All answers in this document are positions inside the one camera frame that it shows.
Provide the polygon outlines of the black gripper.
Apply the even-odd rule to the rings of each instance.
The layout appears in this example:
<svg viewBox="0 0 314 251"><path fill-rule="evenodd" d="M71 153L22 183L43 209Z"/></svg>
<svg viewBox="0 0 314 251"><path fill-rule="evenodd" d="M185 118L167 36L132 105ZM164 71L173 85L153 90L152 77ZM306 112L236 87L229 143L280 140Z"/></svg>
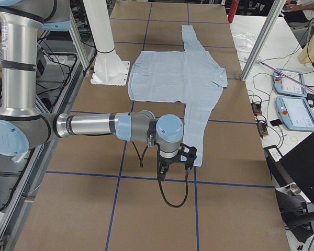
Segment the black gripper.
<svg viewBox="0 0 314 251"><path fill-rule="evenodd" d="M176 163L180 160L179 156L174 156L172 158L165 158L161 155L157 157L157 174L158 180L164 181L164 175L168 172L169 166L173 163Z"/></svg>

